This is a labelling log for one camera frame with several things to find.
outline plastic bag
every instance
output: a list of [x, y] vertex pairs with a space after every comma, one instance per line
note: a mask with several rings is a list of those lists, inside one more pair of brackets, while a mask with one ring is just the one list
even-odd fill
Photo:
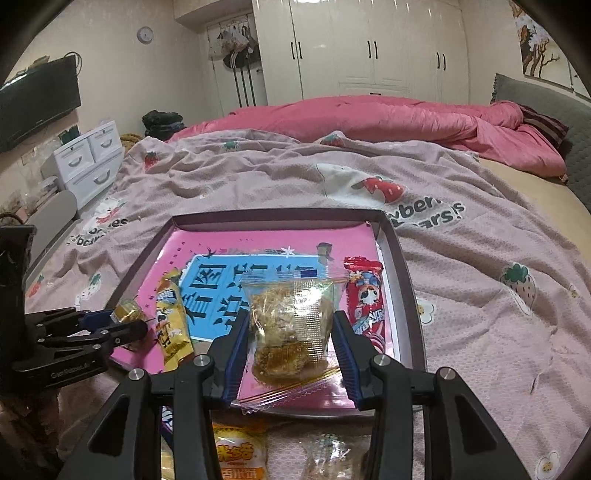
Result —
[[299, 275], [242, 277], [255, 334], [252, 373], [266, 384], [306, 381], [328, 367], [327, 344], [346, 277], [313, 278], [316, 270]]
[[300, 442], [307, 456], [301, 480], [362, 480], [363, 456], [370, 440], [370, 435], [306, 436]]
[[349, 322], [357, 335], [369, 338], [379, 353], [386, 351], [384, 294], [382, 271], [384, 266], [365, 257], [346, 257], [349, 270], [347, 282], [347, 310]]
[[261, 427], [213, 424], [222, 478], [268, 480], [267, 443]]
[[164, 439], [160, 440], [160, 472], [162, 480], [174, 480], [174, 456]]
[[164, 355], [164, 370], [170, 372], [179, 362], [193, 353], [187, 327], [187, 314], [178, 289], [179, 270], [162, 277], [156, 296], [156, 336]]

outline television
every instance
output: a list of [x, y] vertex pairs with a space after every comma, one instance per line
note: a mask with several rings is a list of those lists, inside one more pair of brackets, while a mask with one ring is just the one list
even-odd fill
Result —
[[0, 153], [80, 106], [74, 56], [33, 67], [0, 87]]

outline pink comforter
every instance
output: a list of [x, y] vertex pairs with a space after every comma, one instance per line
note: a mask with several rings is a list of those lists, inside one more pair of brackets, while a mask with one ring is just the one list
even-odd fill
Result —
[[171, 141], [242, 128], [288, 135], [301, 142], [313, 142], [334, 130], [368, 142], [425, 140], [474, 151], [541, 177], [566, 173], [556, 149], [535, 128], [524, 125], [519, 106], [507, 101], [481, 106], [373, 95], [316, 98], [242, 108], [182, 130]]

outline drawer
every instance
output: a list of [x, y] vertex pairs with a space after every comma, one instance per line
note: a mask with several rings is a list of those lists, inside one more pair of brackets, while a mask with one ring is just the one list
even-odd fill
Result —
[[88, 143], [97, 163], [113, 150], [121, 147], [121, 139], [115, 122], [109, 122], [93, 130], [88, 136]]
[[85, 138], [59, 148], [53, 155], [64, 183], [95, 164], [88, 140]]
[[78, 209], [81, 209], [113, 183], [123, 161], [124, 152], [125, 149], [120, 147], [107, 155], [100, 163], [95, 164], [93, 168], [66, 183], [66, 188], [76, 196]]

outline wardrobe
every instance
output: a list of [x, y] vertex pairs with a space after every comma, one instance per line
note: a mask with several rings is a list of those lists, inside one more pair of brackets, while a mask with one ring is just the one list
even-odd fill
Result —
[[269, 105], [334, 95], [468, 102], [457, 0], [252, 0]]

